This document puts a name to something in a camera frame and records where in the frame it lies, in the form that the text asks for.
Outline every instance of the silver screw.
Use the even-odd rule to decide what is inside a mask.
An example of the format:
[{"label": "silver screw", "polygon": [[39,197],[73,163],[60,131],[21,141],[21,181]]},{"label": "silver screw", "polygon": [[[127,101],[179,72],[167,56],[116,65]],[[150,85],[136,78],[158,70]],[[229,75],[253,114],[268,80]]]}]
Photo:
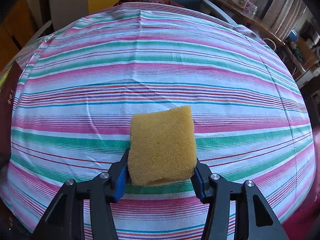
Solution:
[{"label": "silver screw", "polygon": [[67,179],[65,184],[71,186],[75,181],[73,179]]},{"label": "silver screw", "polygon": [[246,180],[245,183],[247,184],[248,187],[254,186],[254,182],[252,180]]},{"label": "silver screw", "polygon": [[214,179],[214,180],[220,179],[220,175],[217,173],[212,173],[210,177],[211,179]]},{"label": "silver screw", "polygon": [[107,172],[101,173],[101,174],[100,174],[100,178],[102,178],[102,179],[107,179],[107,178],[109,178],[109,173],[107,173]]}]

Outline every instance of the sponge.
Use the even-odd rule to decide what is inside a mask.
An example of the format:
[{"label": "sponge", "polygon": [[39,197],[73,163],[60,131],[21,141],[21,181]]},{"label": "sponge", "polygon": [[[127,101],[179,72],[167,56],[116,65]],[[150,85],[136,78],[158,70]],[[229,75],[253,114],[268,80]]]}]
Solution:
[{"label": "sponge", "polygon": [[132,184],[154,186],[189,179],[196,166],[191,107],[134,114],[130,143],[128,169]]}]

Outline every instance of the brown cloth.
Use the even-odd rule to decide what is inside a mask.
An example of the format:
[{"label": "brown cloth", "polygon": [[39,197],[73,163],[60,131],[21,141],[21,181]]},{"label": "brown cloth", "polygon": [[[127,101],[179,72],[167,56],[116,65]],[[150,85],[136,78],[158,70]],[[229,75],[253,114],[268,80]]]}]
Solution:
[{"label": "brown cloth", "polygon": [[182,7],[184,8],[184,6],[176,3],[176,2],[173,2],[173,1],[170,1],[170,0],[149,0],[149,1],[145,1],[145,0],[119,0],[114,6],[116,5],[120,5],[122,3],[125,3],[125,2],[151,2],[151,3],[161,3],[161,4],[167,4],[167,5],[173,5],[173,6],[177,6],[177,7]]},{"label": "brown cloth", "polygon": [[15,61],[0,91],[0,169],[11,157],[11,117],[14,93],[22,69]]}]

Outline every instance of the beige curtain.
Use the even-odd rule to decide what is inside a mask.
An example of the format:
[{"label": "beige curtain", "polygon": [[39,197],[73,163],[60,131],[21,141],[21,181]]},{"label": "beige curtain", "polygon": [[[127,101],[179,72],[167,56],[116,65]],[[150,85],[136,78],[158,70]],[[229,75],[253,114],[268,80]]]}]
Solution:
[{"label": "beige curtain", "polygon": [[262,25],[283,41],[297,25],[305,9],[302,0],[273,0]]}]

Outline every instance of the striped tablecloth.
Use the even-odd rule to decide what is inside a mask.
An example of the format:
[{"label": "striped tablecloth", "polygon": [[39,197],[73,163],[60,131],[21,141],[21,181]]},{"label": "striped tablecloth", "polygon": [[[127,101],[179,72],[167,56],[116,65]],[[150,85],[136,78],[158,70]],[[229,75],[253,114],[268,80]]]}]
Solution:
[{"label": "striped tablecloth", "polygon": [[[41,38],[15,60],[24,70],[0,194],[30,231],[66,179],[91,179],[120,160],[135,113],[190,105],[199,160],[228,180],[252,179],[280,221],[312,184],[300,92],[278,56],[242,25],[125,3]],[[207,209],[190,180],[128,185],[112,205],[120,239],[200,239]],[[229,239],[234,221],[231,203]],[[84,223],[92,239],[88,201]]]}]

